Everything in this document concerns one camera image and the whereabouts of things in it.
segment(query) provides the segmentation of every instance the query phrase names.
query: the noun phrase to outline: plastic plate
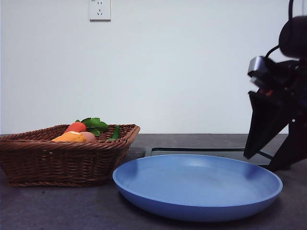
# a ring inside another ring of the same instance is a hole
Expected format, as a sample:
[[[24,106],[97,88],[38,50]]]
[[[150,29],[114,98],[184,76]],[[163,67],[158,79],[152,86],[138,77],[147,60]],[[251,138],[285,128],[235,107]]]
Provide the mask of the plastic plate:
[[[247,162],[204,155],[160,155],[119,166],[113,179],[122,195],[151,213],[185,221],[245,218],[268,207],[283,184]]]

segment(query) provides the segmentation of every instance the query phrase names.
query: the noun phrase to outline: brown wicker basket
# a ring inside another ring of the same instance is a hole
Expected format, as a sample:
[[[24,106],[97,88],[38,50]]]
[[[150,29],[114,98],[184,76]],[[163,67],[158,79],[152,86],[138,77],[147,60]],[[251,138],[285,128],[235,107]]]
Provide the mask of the brown wicker basket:
[[[0,138],[0,167],[8,185],[89,187],[102,185],[127,154],[140,127],[121,125],[120,138],[111,138],[115,125],[96,142],[54,142],[68,125],[59,125]]]

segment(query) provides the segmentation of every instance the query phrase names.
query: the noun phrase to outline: electrical socket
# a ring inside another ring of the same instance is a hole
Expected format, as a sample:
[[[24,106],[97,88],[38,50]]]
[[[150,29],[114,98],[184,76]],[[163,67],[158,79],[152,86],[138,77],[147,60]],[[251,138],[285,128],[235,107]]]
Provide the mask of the electrical socket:
[[[111,0],[89,0],[90,21],[111,20]]]

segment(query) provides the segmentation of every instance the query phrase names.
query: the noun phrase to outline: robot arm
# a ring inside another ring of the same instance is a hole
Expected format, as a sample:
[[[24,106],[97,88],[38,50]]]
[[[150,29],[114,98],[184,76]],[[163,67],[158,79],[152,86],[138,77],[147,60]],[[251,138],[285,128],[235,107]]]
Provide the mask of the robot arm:
[[[307,16],[292,18],[292,4],[277,47],[299,60],[275,63],[267,55],[253,58],[248,68],[259,90],[249,92],[253,114],[244,156],[254,156],[289,125],[287,139],[268,166],[271,171],[307,158]]]

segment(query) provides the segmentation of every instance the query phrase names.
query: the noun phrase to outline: gray countertop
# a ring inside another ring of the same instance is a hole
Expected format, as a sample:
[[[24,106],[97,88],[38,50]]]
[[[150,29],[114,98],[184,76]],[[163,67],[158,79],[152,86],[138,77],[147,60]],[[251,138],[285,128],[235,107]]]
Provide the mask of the gray countertop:
[[[140,134],[123,162],[151,155],[154,147],[243,148],[244,134]],[[285,135],[278,135],[266,151],[275,152]],[[307,215],[307,161],[276,173],[283,190],[266,210],[242,220],[190,223],[166,219],[128,202],[110,179],[91,188],[14,188],[0,177],[2,230],[304,230]]]

